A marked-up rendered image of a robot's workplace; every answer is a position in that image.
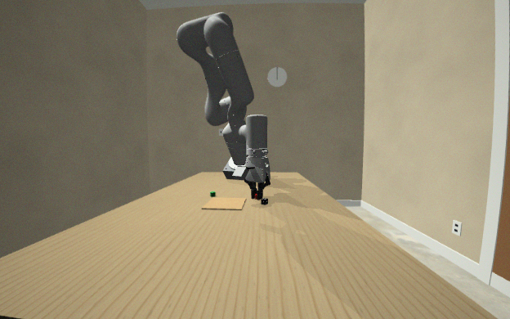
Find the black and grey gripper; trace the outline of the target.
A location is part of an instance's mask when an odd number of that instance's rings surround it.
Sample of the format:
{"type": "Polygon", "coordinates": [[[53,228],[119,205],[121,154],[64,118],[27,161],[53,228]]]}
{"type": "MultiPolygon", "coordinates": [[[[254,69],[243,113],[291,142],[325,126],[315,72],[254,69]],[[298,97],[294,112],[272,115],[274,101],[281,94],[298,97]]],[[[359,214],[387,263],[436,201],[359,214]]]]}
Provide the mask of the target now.
{"type": "Polygon", "coordinates": [[[257,200],[260,200],[263,197],[263,189],[271,184],[269,160],[266,156],[248,156],[245,166],[255,167],[249,169],[244,181],[250,186],[251,198],[254,199],[255,194],[257,194],[257,200]],[[258,189],[256,188],[256,182],[258,182],[258,189]]]}

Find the tan flat mat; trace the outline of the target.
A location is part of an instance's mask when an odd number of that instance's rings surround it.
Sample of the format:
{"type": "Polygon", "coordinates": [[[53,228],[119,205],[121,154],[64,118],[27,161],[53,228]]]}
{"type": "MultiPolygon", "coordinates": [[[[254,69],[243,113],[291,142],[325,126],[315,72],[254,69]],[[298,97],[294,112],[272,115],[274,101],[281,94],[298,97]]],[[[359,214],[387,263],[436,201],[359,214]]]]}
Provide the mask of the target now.
{"type": "Polygon", "coordinates": [[[246,198],[213,197],[202,209],[242,210],[246,198]]]}

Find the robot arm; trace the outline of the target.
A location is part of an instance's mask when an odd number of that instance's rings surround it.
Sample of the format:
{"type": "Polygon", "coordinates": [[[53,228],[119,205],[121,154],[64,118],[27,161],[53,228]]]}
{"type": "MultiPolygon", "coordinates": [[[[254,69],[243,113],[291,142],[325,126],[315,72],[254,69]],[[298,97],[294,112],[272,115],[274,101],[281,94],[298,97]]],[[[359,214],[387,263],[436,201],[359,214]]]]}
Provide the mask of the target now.
{"type": "Polygon", "coordinates": [[[210,16],[181,25],[177,42],[204,72],[208,85],[206,120],[212,126],[229,122],[222,132],[231,155],[229,166],[234,169],[234,179],[244,180],[249,169],[255,168],[245,166],[247,157],[268,154],[267,117],[249,115],[245,123],[247,105],[253,101],[254,93],[235,37],[231,34],[232,21],[224,12],[210,16]],[[212,55],[206,52],[206,47],[212,55]],[[222,99],[226,89],[230,96],[222,99]]]}

